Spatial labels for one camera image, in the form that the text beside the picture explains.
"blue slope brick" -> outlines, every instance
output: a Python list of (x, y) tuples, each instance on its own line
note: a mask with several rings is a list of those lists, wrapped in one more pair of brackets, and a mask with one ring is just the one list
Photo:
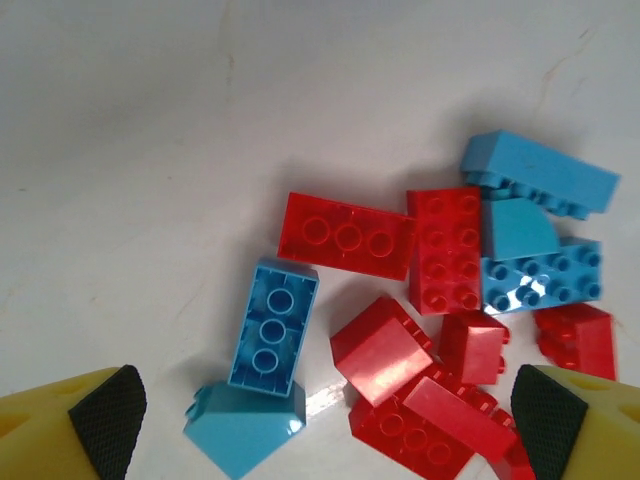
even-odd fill
[(482, 202), (482, 256), (511, 260), (559, 251), (560, 242), (553, 224), (544, 210), (531, 200), (509, 198)]
[(306, 426), (305, 393), (286, 398), (232, 387), (202, 387), (186, 412), (185, 435), (229, 478), (244, 477)]
[(471, 137), (460, 169), (468, 184), (509, 189), (513, 197), (581, 220), (606, 211), (620, 178), (505, 130)]
[(483, 310), (491, 315), (599, 300), (600, 242), (560, 239), (560, 252), (496, 262), (482, 258)]
[(229, 385), (289, 395), (317, 289), (315, 270), (258, 262)]

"white surface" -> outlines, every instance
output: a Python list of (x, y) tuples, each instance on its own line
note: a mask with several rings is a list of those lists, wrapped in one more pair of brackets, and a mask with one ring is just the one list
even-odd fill
[[(640, 384), (638, 18), (634, 0), (0, 0), (0, 395), (134, 364), (128, 477), (223, 478), (183, 413), (226, 375), (288, 191), (400, 210), (458, 184), (466, 138), (496, 127), (623, 175), (608, 214), (561, 228), (604, 242), (620, 377)], [(405, 287), (319, 271), (308, 428), (249, 478), (415, 478), (351, 438), (327, 338)], [(541, 361), (530, 317), (508, 323), (503, 406)], [(475, 458), (460, 478), (494, 476)]]

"blue 2x4 brick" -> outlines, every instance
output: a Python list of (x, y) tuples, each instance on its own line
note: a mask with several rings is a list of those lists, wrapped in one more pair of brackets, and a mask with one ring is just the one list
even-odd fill
[(598, 300), (600, 242), (560, 239), (560, 253), (496, 262), (482, 258), (486, 313), (538, 310)]
[(229, 385), (289, 395), (317, 288), (314, 270), (260, 260)]
[(466, 182), (535, 201), (549, 212), (581, 220), (604, 212), (619, 175), (514, 133), (471, 137), (460, 169)]

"red lego brick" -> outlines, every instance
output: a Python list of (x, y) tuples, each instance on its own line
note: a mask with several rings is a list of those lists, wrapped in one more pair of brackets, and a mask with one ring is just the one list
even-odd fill
[(372, 405), (433, 363), (431, 339), (390, 297), (380, 297), (331, 337), (333, 363)]
[(616, 380), (613, 318), (586, 303), (534, 312), (540, 352), (559, 367)]
[(462, 383), (495, 385), (505, 370), (509, 329), (481, 311), (444, 316), (438, 356)]
[(422, 478), (454, 480), (473, 451), (391, 397), (378, 407), (360, 398), (349, 413), (351, 433)]
[(500, 461), (490, 465), (499, 480), (536, 480), (520, 436)]
[(513, 418), (494, 410), (495, 398), (459, 383), (436, 363), (397, 395), (404, 406), (491, 462), (499, 461), (516, 441)]
[(422, 315), (479, 310), (480, 189), (408, 191), (418, 222), (409, 300)]
[(290, 193), (278, 256), (378, 277), (407, 277), (415, 219)]

